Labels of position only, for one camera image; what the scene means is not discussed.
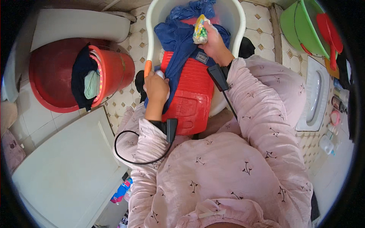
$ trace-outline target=black shoe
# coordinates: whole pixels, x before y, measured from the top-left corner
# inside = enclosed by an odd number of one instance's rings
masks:
[[[145,84],[145,71],[144,70],[140,70],[137,73],[134,84],[136,85],[136,89],[137,89],[138,93],[141,94],[141,101],[139,103],[142,103],[147,98],[147,93],[143,89],[143,85]]]
[[[252,44],[249,38],[243,37],[241,45],[239,46],[238,57],[247,59],[251,55],[255,54],[255,46]]]

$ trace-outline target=bar of soap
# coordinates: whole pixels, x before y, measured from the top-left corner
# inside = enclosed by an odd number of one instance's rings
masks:
[[[200,15],[195,23],[193,41],[195,44],[205,44],[208,42],[207,30],[204,28],[204,22],[210,23],[204,14]]]

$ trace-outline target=cabinet door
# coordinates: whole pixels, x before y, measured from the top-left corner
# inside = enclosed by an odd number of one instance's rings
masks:
[[[42,227],[92,227],[127,171],[114,158],[113,143],[101,107],[52,136],[17,168],[14,184]]]

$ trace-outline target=white plastic basin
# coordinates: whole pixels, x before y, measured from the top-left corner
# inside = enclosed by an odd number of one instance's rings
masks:
[[[153,31],[154,27],[165,22],[167,15],[173,7],[185,5],[191,0],[154,0],[147,11],[146,25],[148,32],[148,55],[147,60],[152,61],[154,66],[160,65],[159,54],[161,43]],[[216,16],[219,17],[220,25],[231,33],[229,50],[234,57],[238,57],[239,46],[246,29],[246,17],[242,6],[237,0],[217,0],[214,5]],[[218,88],[214,88],[209,116],[214,116],[227,106],[227,102]]]

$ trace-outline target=bathroom floor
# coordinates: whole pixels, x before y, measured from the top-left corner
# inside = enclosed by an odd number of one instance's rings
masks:
[[[281,50],[275,50],[272,19],[269,9],[245,1],[240,2],[246,14],[245,36],[256,47],[255,54],[275,61],[275,52],[282,51],[283,65],[298,72],[306,79],[307,54],[297,52],[286,41],[283,34],[281,34],[282,48],[280,47]],[[136,73],[144,69],[147,58],[149,44],[146,28],[146,13],[148,7],[149,5],[146,5],[131,11],[131,14],[137,17],[137,22],[131,25],[128,38],[118,44],[134,60]],[[324,64],[323,59],[316,58],[316,60]],[[319,153],[318,141],[327,131],[327,124],[333,108],[330,102],[333,89],[332,78],[327,108],[320,130],[317,132],[296,132],[298,144],[303,149],[302,154],[305,165],[307,169],[312,170],[314,175],[325,161],[325,157],[321,156],[322,153]],[[139,101],[140,94],[137,92],[133,80],[128,87],[118,91],[104,104],[110,126],[114,133],[117,131],[126,108],[128,106],[135,108],[139,104]],[[85,109],[62,114],[51,112],[44,108],[33,95],[27,72],[22,75],[20,95],[16,103],[19,113],[18,120],[10,130],[18,142],[24,145],[24,150],[27,155],[59,130],[87,114]]]

